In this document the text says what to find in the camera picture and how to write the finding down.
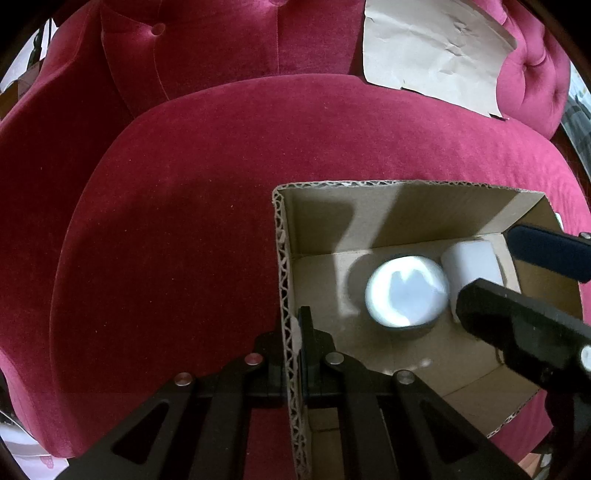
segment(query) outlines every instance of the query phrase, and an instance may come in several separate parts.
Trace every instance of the velvet upholstery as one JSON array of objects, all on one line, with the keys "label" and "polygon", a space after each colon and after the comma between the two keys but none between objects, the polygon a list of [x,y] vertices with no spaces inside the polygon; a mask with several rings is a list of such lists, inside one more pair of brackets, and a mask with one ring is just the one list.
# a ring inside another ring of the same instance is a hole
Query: velvet upholstery
[{"label": "velvet upholstery", "polygon": [[96,4],[70,17],[51,46],[0,124],[0,368],[18,417],[47,450],[69,456],[50,369],[51,291],[76,202],[131,116],[102,53]]},{"label": "velvet upholstery", "polygon": [[[499,108],[551,138],[569,88],[569,60],[518,0],[477,0],[518,41],[497,85]],[[255,77],[362,75],[365,0],[104,0],[103,45],[138,115],[167,99]]]},{"label": "velvet upholstery", "polygon": [[517,40],[499,74],[496,97],[503,114],[552,138],[570,83],[567,54],[519,0],[475,0]]},{"label": "velvet upholstery", "polygon": [[[567,232],[591,229],[564,159],[517,120],[333,74],[247,80],[166,102],[111,145],[63,244],[51,348],[75,452],[176,372],[216,371],[274,327],[271,191],[327,179],[541,190]],[[588,313],[591,286],[582,295]],[[550,428],[542,402],[532,405],[513,422],[535,424],[534,435],[498,442],[516,459]]]}]

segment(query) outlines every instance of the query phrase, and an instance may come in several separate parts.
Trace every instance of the white paper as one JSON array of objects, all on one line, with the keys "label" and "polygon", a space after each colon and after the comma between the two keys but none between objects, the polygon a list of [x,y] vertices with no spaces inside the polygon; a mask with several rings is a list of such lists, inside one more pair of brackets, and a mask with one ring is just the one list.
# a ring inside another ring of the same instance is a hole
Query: white paper
[{"label": "white paper", "polygon": [[516,40],[470,0],[366,0],[368,82],[501,116],[496,79]]},{"label": "white paper", "polygon": [[68,467],[68,460],[51,456],[15,422],[0,424],[0,437],[23,473],[31,480],[55,480]]}]

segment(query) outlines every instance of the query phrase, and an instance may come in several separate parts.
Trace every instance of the white cylindrical cup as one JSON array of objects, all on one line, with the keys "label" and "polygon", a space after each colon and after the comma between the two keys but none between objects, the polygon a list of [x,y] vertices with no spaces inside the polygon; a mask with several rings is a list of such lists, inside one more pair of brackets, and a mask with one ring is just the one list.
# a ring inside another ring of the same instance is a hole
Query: white cylindrical cup
[{"label": "white cylindrical cup", "polygon": [[426,257],[399,257],[382,264],[365,289],[369,314],[390,328],[426,327],[441,315],[448,301],[445,273]]}]

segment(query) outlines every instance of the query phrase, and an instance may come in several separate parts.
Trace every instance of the tufted button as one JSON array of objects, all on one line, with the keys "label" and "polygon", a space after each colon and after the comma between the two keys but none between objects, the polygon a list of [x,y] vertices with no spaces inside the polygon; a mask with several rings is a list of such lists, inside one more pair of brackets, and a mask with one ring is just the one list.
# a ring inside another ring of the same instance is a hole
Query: tufted button
[{"label": "tufted button", "polygon": [[152,34],[153,35],[160,35],[164,32],[165,25],[163,23],[157,23],[152,27]]},{"label": "tufted button", "polygon": [[542,63],[544,63],[544,60],[546,59],[547,54],[548,54],[548,50],[546,50],[544,48],[544,51],[542,52],[542,55],[539,58],[528,62],[530,67],[537,67],[538,65],[541,65]]}]

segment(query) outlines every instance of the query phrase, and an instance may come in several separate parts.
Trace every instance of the corrugated cardboard edge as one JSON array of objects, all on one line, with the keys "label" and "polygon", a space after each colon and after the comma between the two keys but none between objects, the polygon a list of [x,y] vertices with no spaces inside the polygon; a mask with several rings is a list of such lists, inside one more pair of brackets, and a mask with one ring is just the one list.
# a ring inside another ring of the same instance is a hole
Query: corrugated cardboard edge
[{"label": "corrugated cardboard edge", "polygon": [[[516,189],[505,186],[489,185],[486,183],[471,183],[467,181],[429,181],[429,180],[328,180],[328,181],[310,181],[300,183],[287,183],[279,185],[273,190],[272,202],[275,209],[275,244],[277,247],[277,264],[279,274],[279,299],[281,303],[281,333],[283,338],[283,359],[285,366],[285,376],[287,385],[287,402],[290,416],[291,429],[291,447],[294,459],[294,466],[297,478],[307,480],[311,476],[311,459],[308,454],[308,438],[306,434],[306,419],[303,414],[303,402],[301,399],[301,388],[298,375],[298,354],[301,347],[301,336],[297,320],[290,313],[290,262],[287,237],[287,220],[285,216],[284,197],[280,193],[287,189],[306,189],[306,188],[335,188],[335,187],[375,187],[391,186],[398,183],[422,184],[422,185],[466,185],[484,187],[489,189],[512,190],[515,192],[532,192],[532,190]],[[511,414],[507,419],[493,432],[487,435],[492,437],[499,432],[501,428],[513,420],[521,411],[523,406]]]}]

